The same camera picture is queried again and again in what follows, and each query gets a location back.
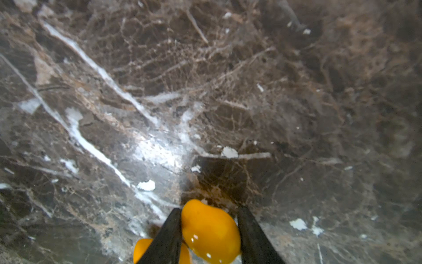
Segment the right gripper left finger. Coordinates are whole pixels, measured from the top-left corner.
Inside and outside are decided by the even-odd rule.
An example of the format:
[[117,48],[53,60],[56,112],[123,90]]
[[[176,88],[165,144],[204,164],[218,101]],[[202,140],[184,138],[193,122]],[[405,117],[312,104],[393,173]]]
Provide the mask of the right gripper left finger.
[[178,264],[182,243],[181,209],[175,208],[163,223],[137,264]]

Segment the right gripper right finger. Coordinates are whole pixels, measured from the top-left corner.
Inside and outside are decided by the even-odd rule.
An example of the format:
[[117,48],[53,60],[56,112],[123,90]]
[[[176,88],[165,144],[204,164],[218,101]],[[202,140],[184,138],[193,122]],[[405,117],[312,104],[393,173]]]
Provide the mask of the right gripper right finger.
[[243,264],[285,264],[248,207],[238,208],[237,220]]

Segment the small yellow fake lemon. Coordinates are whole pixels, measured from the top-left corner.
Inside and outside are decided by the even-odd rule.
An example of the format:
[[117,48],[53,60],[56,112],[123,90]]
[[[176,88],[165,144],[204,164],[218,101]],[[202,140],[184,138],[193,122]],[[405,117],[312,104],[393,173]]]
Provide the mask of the small yellow fake lemon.
[[[150,244],[152,243],[153,239],[140,239],[134,248],[133,254],[133,263],[136,264],[140,258],[144,255]],[[189,252],[188,247],[182,243],[181,250],[180,250],[180,264],[192,264],[192,257]]]

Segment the yellow fake mango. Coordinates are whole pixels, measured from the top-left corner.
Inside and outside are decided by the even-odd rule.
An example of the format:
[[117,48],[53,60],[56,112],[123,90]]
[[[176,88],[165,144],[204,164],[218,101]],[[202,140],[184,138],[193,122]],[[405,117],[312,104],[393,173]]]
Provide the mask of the yellow fake mango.
[[209,264],[231,264],[241,254],[241,236],[234,219],[200,200],[184,205],[181,231],[189,248]]

